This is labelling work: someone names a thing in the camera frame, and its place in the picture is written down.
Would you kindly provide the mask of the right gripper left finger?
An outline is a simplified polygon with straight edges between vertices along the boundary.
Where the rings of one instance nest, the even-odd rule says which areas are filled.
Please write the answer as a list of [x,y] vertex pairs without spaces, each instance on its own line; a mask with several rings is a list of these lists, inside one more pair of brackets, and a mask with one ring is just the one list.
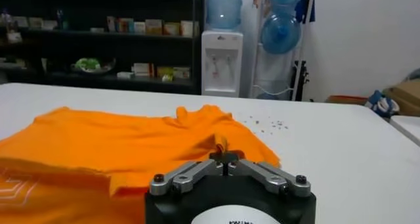
[[208,160],[189,161],[168,173],[157,173],[150,182],[149,193],[163,196],[172,189],[181,194],[190,192],[203,177],[223,174],[224,157],[224,153],[214,152],[210,153]]

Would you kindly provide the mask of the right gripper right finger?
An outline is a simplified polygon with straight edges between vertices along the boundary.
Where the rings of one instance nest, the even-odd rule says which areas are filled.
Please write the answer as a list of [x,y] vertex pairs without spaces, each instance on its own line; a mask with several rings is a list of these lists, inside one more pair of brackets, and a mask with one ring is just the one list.
[[252,177],[273,194],[291,194],[297,198],[310,196],[310,182],[305,175],[292,175],[267,162],[234,160],[228,163],[228,173]]

